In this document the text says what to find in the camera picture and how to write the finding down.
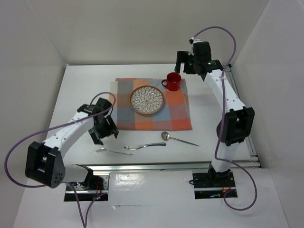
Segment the silver fork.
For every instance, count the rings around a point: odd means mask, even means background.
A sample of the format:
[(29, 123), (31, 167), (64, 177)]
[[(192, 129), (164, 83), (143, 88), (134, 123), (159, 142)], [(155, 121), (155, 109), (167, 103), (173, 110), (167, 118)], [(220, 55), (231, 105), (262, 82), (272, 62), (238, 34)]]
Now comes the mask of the silver fork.
[(111, 153), (116, 153), (116, 154), (122, 154), (122, 155), (128, 155), (128, 156), (133, 156), (132, 153), (127, 153), (127, 152), (116, 152), (116, 151), (112, 151), (106, 148), (100, 148), (98, 150), (95, 150), (95, 152), (111, 152)]

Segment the red enamel mug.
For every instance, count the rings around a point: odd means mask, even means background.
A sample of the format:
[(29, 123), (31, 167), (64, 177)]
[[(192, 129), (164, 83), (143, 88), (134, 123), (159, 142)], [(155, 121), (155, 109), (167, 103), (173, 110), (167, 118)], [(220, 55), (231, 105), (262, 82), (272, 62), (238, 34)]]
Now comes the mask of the red enamel mug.
[(178, 73), (169, 73), (161, 84), (163, 87), (167, 88), (169, 91), (177, 91), (180, 87), (181, 76)]

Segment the floral patterned plate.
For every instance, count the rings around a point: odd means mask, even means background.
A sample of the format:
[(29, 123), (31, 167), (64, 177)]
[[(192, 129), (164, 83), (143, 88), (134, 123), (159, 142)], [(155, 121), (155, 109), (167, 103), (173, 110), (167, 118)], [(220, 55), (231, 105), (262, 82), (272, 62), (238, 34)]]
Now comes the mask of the floral patterned plate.
[(164, 105), (162, 91), (154, 86), (144, 85), (136, 88), (130, 95), (131, 108), (143, 115), (150, 115), (158, 112)]

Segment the checkered orange grey cloth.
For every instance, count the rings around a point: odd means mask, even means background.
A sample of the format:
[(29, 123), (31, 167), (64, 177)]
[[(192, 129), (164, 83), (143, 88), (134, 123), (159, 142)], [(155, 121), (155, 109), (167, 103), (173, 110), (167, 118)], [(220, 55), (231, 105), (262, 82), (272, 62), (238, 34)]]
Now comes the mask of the checkered orange grey cloth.
[[(154, 86), (164, 95), (163, 107), (154, 114), (139, 114), (130, 105), (130, 95), (141, 86)], [(192, 129), (186, 80), (183, 78), (178, 91), (162, 86), (160, 79), (117, 78), (110, 83), (110, 92), (116, 103), (111, 114), (119, 130), (138, 131), (187, 131)]]

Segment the silver spoon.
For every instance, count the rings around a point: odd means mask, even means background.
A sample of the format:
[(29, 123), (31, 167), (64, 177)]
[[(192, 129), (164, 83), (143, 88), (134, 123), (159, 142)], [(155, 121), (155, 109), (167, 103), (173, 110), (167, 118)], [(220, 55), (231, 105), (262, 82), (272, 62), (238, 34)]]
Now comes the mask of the silver spoon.
[(188, 141), (185, 141), (185, 140), (181, 140), (181, 139), (178, 139), (178, 138), (171, 137), (168, 132), (162, 132), (161, 137), (165, 141), (168, 141), (168, 140), (172, 139), (172, 140), (176, 140), (176, 141), (179, 141), (179, 142), (182, 142), (182, 143), (186, 143), (186, 144), (190, 144), (190, 145), (194, 145), (194, 146), (199, 147), (199, 145), (194, 144), (192, 142), (188, 142)]

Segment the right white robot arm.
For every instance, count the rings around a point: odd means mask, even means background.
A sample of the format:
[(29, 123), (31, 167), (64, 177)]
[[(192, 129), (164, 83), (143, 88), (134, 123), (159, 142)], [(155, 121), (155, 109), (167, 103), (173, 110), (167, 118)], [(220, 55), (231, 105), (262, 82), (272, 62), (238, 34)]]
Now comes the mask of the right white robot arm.
[(179, 73), (181, 64), (184, 64), (184, 73), (201, 76), (222, 110), (222, 118), (216, 128), (215, 157), (207, 175), (208, 183), (218, 186), (229, 178), (231, 162), (239, 145), (250, 135), (255, 111), (239, 99), (220, 61), (211, 59), (209, 42), (191, 38), (190, 44), (190, 51), (178, 51), (175, 72)]

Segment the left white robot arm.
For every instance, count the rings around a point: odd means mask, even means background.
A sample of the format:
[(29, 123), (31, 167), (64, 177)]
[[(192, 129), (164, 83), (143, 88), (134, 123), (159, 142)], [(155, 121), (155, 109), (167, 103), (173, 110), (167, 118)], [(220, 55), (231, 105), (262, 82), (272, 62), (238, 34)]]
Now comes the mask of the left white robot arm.
[(33, 142), (28, 147), (25, 175), (50, 188), (61, 183), (76, 182), (87, 190), (101, 181), (93, 170), (84, 165), (65, 165), (63, 158), (68, 150), (85, 133), (89, 133), (95, 145), (102, 139), (118, 136), (118, 129), (109, 115), (113, 105), (99, 98), (96, 104), (84, 104), (78, 108), (68, 126), (43, 142)]

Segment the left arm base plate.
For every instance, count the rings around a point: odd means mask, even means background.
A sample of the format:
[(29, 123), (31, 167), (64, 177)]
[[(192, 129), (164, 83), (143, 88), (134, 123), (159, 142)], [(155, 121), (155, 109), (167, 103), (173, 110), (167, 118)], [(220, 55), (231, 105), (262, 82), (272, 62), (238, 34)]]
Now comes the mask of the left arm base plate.
[(76, 190), (78, 195), (78, 199), (80, 202), (89, 202), (92, 201), (93, 198), (96, 198), (96, 201), (108, 201), (109, 193), (109, 180), (110, 173), (109, 172), (97, 172), (94, 173), (95, 176), (98, 176), (91, 185), (84, 186), (78, 182), (71, 182), (70, 184)]

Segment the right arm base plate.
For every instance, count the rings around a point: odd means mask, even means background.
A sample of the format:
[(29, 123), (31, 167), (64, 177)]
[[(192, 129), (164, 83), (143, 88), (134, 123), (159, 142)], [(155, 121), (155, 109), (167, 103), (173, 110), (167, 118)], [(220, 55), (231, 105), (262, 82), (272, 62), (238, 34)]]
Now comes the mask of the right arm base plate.
[(237, 198), (236, 184), (233, 173), (225, 180), (212, 183), (207, 173), (193, 173), (189, 184), (194, 187), (194, 196), (199, 199), (220, 199), (227, 193), (227, 198)]

